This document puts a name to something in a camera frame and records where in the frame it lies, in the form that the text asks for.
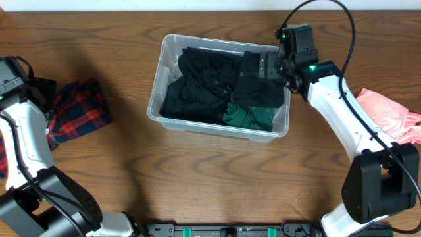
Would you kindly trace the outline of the red plaid flannel shirt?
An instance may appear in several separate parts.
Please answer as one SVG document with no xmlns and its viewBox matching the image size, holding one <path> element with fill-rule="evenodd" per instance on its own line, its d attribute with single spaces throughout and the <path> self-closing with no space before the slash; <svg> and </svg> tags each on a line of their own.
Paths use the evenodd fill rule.
<svg viewBox="0 0 421 237">
<path fill-rule="evenodd" d="M 60 92 L 42 93 L 47 101 L 48 132 L 25 132 L 23 144 L 31 156 L 53 151 L 61 143 L 96 131 L 112 122 L 105 95 L 96 80 L 73 82 Z"/>
</svg>

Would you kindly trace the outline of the large black garment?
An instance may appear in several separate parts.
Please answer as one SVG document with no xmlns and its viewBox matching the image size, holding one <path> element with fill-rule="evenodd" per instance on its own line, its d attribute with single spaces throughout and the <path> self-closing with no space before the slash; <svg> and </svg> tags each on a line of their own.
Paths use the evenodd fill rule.
<svg viewBox="0 0 421 237">
<path fill-rule="evenodd" d="M 160 108 L 170 119 L 223 125 L 242 56 L 187 47 L 178 58 L 182 76 L 171 83 Z"/>
</svg>

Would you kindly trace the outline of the dark green shirt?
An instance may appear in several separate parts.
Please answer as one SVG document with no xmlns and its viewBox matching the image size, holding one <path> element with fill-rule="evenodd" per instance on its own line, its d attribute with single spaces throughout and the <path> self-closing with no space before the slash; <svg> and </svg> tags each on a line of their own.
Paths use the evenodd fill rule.
<svg viewBox="0 0 421 237">
<path fill-rule="evenodd" d="M 228 126 L 270 132 L 273 129 L 274 108 L 228 103 L 222 118 Z"/>
</svg>

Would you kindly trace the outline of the black garment with band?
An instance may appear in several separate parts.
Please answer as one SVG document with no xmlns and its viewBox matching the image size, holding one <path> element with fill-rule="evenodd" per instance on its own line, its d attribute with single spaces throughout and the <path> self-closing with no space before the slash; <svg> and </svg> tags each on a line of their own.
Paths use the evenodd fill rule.
<svg viewBox="0 0 421 237">
<path fill-rule="evenodd" d="M 282 80 L 259 78 L 260 53 L 245 51 L 232 101 L 246 107 L 281 107 L 284 102 Z"/>
</svg>

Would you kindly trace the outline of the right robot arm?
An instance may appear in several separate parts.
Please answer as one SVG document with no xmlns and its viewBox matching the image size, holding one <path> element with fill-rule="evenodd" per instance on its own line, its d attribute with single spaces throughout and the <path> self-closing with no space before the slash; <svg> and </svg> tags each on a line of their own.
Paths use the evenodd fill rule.
<svg viewBox="0 0 421 237">
<path fill-rule="evenodd" d="M 393 234 L 382 219 L 412 209 L 420 196 L 419 152 L 398 144 L 358 103 L 332 61 L 321 61 L 308 24 L 283 24 L 275 31 L 278 52 L 263 53 L 259 76 L 298 93 L 327 121 L 351 166 L 341 189 L 342 202 L 320 219 L 323 236 Z"/>
</svg>

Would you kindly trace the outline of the pink garment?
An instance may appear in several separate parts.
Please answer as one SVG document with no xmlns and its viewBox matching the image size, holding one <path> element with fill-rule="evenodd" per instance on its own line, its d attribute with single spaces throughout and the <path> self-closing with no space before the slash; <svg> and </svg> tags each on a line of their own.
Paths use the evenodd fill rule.
<svg viewBox="0 0 421 237">
<path fill-rule="evenodd" d="M 360 91 L 357 101 L 370 118 L 399 144 L 420 143 L 420 114 L 366 88 Z"/>
</svg>

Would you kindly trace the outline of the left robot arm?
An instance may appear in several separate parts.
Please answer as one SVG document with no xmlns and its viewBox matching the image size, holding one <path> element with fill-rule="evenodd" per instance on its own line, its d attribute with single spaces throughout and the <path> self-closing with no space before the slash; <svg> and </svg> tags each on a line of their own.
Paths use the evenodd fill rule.
<svg viewBox="0 0 421 237">
<path fill-rule="evenodd" d="M 55 166 L 47 121 L 57 83 L 1 58 L 1 133 L 7 191 L 1 220 L 19 236 L 146 236 L 126 212 L 102 211 L 95 198 Z"/>
</svg>

